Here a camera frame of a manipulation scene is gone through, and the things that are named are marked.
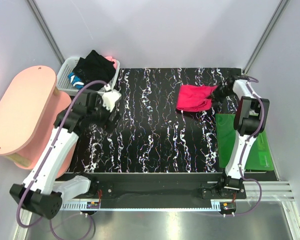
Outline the pink red t shirt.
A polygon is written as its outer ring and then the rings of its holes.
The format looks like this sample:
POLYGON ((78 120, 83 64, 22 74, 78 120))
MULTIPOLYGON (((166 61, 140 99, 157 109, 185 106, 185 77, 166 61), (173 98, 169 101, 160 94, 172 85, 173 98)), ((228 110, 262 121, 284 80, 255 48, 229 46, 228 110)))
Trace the pink red t shirt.
POLYGON ((207 111, 212 107, 208 98, 217 86, 182 85, 179 89, 176 109, 179 111, 197 113, 207 111))

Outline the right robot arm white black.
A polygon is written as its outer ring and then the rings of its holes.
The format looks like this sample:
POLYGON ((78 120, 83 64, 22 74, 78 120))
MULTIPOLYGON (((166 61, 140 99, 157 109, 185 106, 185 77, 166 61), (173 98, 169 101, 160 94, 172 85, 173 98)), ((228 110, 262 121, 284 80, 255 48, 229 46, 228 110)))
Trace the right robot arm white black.
POLYGON ((270 100, 260 97, 251 86, 252 82, 259 81, 246 75, 230 76, 208 97, 213 103, 220 103, 232 94, 239 98, 233 122, 235 130, 233 150, 217 183, 218 195, 225 199, 242 189, 243 182, 247 180, 244 172, 250 150, 266 126, 270 100))

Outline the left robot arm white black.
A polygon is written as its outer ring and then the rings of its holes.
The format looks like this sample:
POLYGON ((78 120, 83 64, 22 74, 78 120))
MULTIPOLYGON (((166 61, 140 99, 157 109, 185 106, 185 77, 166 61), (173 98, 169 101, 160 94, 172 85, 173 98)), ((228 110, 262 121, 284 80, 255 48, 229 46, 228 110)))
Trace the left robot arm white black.
POLYGON ((22 184, 14 183, 9 190, 18 204, 18 212, 27 210, 51 220, 64 202, 80 195, 93 198, 100 192, 97 178, 87 173, 77 173, 60 186, 55 186, 55 181, 68 153, 90 125, 107 132, 117 126, 120 114, 115 107, 121 97, 117 90, 102 95, 90 92, 84 105, 72 102, 57 115, 50 139, 34 169, 22 184))

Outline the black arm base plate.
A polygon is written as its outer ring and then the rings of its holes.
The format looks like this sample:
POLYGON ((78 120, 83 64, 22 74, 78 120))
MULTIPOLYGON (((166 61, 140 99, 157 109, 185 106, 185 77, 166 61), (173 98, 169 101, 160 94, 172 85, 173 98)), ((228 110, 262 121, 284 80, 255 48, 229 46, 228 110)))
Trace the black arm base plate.
POLYGON ((219 191, 222 173, 94 173, 101 201, 197 202, 231 200, 233 191, 219 191))

